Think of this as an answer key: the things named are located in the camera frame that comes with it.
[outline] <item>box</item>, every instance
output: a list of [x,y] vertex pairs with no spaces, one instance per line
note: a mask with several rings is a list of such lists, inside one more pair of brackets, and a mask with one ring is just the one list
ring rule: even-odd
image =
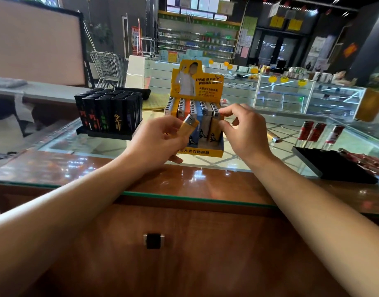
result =
[[[211,108],[219,108],[223,86],[224,76],[204,73],[200,60],[182,60],[180,68],[172,70],[171,97],[173,99],[170,100],[170,104],[173,104],[173,106],[168,104],[169,108],[171,107],[172,109],[171,111],[168,109],[167,112],[171,112],[173,116],[177,116],[180,113],[180,117],[183,118],[181,111],[187,112],[185,105],[184,109],[180,107],[177,110],[175,110],[174,106],[176,103],[177,107],[179,107],[179,100],[186,100],[186,102],[182,101],[181,104],[188,104],[187,100],[194,100],[195,102],[191,103],[197,104],[196,101],[202,101],[210,104]],[[197,111],[195,112],[194,117],[197,118],[198,113]],[[193,133],[201,133],[200,126],[201,124],[198,125],[199,128]],[[218,133],[218,123],[216,121],[213,122],[213,133]],[[207,136],[206,139],[202,138],[199,136],[197,146],[189,143],[186,148],[180,150],[178,153],[222,157],[224,154],[224,136],[222,134],[217,137],[218,140],[215,139],[215,136],[213,136],[213,139]]]

